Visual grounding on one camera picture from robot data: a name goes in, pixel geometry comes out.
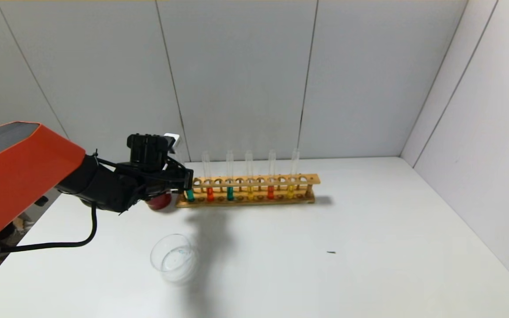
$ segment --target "test tube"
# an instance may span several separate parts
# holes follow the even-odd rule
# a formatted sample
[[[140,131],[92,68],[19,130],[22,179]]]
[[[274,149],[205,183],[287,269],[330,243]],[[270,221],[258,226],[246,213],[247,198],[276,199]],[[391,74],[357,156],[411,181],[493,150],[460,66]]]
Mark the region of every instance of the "test tube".
[[[296,148],[292,151],[292,168],[290,170],[290,175],[289,175],[290,182],[293,182],[296,180],[297,163],[299,162],[299,160],[300,160],[300,151]],[[288,186],[288,191],[286,193],[286,197],[288,199],[293,198],[293,187],[294,187],[294,185]]]
[[[233,151],[227,151],[227,181],[228,183],[233,183]],[[228,201],[233,201],[235,197],[233,197],[233,187],[227,187],[227,199]]]
[[[247,182],[250,184],[253,182],[253,153],[250,150],[245,153],[245,163],[247,164]],[[249,200],[255,199],[251,185],[247,187],[247,197]]]
[[[276,174],[276,151],[271,150],[268,153],[268,175],[269,182],[274,182],[274,175]],[[266,195],[269,199],[274,199],[274,186],[268,186],[268,194]]]
[[[212,167],[211,163],[209,162],[209,153],[207,151],[204,151],[201,154],[201,161],[204,163],[204,177],[206,180],[209,180],[209,183],[212,183]],[[208,188],[208,201],[214,201],[215,197],[213,195],[213,188]]]
[[[184,165],[184,167],[186,166],[185,163],[180,161],[180,156],[178,155],[176,149],[174,149],[174,157],[176,161],[178,161],[178,163],[181,163],[182,165]],[[186,190],[186,197],[188,197],[188,202],[194,202],[196,200],[196,198],[194,197],[194,189]]]

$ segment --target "red ball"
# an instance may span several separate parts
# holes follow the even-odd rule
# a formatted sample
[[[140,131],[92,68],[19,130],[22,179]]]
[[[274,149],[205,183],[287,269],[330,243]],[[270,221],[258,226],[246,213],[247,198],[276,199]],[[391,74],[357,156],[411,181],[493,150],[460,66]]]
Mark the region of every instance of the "red ball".
[[[170,201],[172,201],[172,194],[170,193],[164,193],[162,195],[159,195],[158,197],[154,197],[147,202],[149,208],[151,210],[160,210],[168,206],[170,204]]]

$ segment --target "empty test tube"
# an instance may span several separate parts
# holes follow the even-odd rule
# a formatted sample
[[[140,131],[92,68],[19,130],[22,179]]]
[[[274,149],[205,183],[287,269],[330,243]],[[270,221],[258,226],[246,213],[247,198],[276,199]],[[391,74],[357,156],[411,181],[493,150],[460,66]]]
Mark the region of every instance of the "empty test tube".
[[[300,151],[296,148],[292,151],[292,168],[290,170],[289,175],[289,181],[295,181],[296,180],[296,174],[297,174],[297,164],[300,160]],[[293,198],[293,187],[294,185],[288,186],[288,192],[286,193],[286,197],[288,199]]]
[[[253,182],[253,153],[249,150],[245,153],[245,163],[247,164],[247,182]],[[249,185],[247,187],[247,197],[249,200],[255,199],[255,194],[253,193],[253,187]]]

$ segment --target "test tube rack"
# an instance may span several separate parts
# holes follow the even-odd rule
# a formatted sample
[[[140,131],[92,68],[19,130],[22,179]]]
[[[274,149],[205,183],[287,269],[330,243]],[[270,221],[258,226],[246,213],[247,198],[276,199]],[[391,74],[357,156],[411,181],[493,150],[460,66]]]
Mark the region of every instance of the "test tube rack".
[[[230,207],[237,205],[269,205],[315,203],[313,185],[321,181],[316,174],[297,175],[256,175],[253,177],[216,177],[213,180],[194,178],[194,201],[189,201],[186,193],[178,195],[177,208],[193,207]],[[268,198],[268,187],[274,186],[274,199]],[[289,195],[288,187],[293,186],[293,195]],[[228,200],[227,188],[233,187],[234,199]],[[247,195],[248,187],[252,187],[253,199]],[[208,201],[208,188],[213,189],[214,200]]]

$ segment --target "black cable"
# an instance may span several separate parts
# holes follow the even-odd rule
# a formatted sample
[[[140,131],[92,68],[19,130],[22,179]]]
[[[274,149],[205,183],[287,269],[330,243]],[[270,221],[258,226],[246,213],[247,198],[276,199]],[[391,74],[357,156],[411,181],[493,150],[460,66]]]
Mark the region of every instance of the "black cable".
[[[103,163],[104,165],[111,166],[113,168],[121,168],[121,169],[123,169],[123,166],[120,166],[117,163],[112,163],[111,161],[107,161],[107,160],[104,160],[104,159],[101,159],[101,158],[97,158],[97,162],[98,163]],[[178,163],[178,161],[174,160],[174,162],[177,163],[178,165],[180,165],[182,168],[185,169],[185,167],[181,163]],[[145,172],[137,171],[137,170],[132,170],[131,172],[134,173],[135,175],[139,175],[140,177],[149,178],[149,179],[155,179],[155,180],[160,180],[160,181],[168,181],[168,182],[185,182],[186,181],[185,179],[182,179],[182,178],[171,178],[171,177],[164,177],[164,176],[157,177],[157,176],[155,176],[153,174],[145,173]]]
[[[40,243],[40,244],[31,244],[31,245],[23,245],[23,246],[12,246],[12,247],[2,247],[2,253],[12,253],[12,252],[23,252],[23,251],[32,251],[32,250],[40,250],[43,248],[54,248],[54,247],[80,247],[88,244],[93,237],[95,236],[95,232],[97,231],[97,204],[95,202],[91,203],[91,233],[87,239],[81,242],[56,242],[56,243]]]

